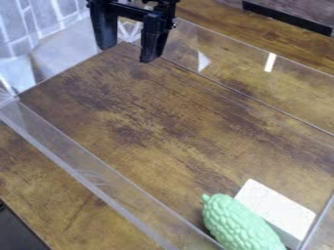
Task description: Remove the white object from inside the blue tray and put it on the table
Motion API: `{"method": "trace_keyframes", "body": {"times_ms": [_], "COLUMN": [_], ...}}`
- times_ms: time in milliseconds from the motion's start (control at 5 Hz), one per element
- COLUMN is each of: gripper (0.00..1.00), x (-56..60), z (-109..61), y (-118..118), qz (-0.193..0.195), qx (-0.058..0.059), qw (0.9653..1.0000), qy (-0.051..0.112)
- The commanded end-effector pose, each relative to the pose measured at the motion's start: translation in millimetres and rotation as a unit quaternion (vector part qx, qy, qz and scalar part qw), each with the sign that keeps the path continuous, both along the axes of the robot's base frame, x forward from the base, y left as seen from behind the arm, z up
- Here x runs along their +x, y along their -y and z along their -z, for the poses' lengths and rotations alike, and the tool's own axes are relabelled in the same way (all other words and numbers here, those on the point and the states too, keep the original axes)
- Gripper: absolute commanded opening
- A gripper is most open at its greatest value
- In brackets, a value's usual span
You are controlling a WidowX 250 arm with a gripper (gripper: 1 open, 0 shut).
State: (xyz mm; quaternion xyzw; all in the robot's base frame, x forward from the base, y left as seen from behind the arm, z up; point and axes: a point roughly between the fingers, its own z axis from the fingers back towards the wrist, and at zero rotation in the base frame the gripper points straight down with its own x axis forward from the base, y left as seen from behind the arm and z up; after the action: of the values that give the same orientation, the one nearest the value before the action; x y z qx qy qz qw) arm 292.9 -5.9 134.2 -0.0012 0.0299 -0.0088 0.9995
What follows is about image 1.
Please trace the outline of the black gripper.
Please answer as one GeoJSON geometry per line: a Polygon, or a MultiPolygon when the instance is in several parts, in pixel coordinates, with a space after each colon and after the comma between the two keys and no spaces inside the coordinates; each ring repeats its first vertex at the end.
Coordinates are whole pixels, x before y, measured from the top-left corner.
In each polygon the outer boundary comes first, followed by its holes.
{"type": "Polygon", "coordinates": [[[142,21],[139,61],[150,63],[163,54],[180,0],[140,2],[154,2],[155,6],[147,9],[120,0],[85,0],[85,6],[89,9],[96,45],[102,51],[118,44],[118,18],[142,21]]]}

